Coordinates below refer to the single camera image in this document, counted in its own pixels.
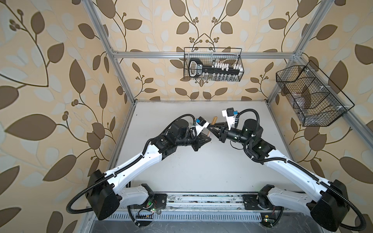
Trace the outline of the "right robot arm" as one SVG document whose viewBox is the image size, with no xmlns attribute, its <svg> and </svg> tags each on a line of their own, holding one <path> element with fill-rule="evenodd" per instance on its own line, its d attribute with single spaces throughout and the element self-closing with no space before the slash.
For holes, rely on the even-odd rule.
<svg viewBox="0 0 373 233">
<path fill-rule="evenodd" d="M 330 182 L 288 159 L 261 138 L 263 129 L 255 119 L 246 120 L 241 130 L 228 123 L 209 125 L 208 129 L 221 142 L 231 140 L 240 143 L 252 161 L 277 171 L 302 190 L 300 193 L 286 191 L 267 184 L 257 195 L 256 202 L 260 208 L 267 210 L 277 206 L 301 212 L 331 232 L 342 226 L 351 209 L 346 203 L 346 186 L 337 180 Z"/>
</svg>

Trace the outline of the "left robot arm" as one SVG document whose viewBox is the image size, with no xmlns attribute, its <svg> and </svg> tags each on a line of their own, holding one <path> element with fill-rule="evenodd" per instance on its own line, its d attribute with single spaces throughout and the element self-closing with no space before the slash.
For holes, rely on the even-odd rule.
<svg viewBox="0 0 373 233">
<path fill-rule="evenodd" d="M 85 197 L 98 220 L 111 216 L 119 207 L 146 204 L 153 197 L 148 185 L 127 188 L 126 185 L 140 173 L 176 152 L 180 146 L 191 146 L 198 151 L 211 139 L 203 129 L 209 123 L 202 117 L 190 125 L 185 119 L 175 120 L 160 135 L 150 139 L 145 149 L 127 162 L 106 172 L 91 174 L 88 185 L 92 187 Z"/>
</svg>

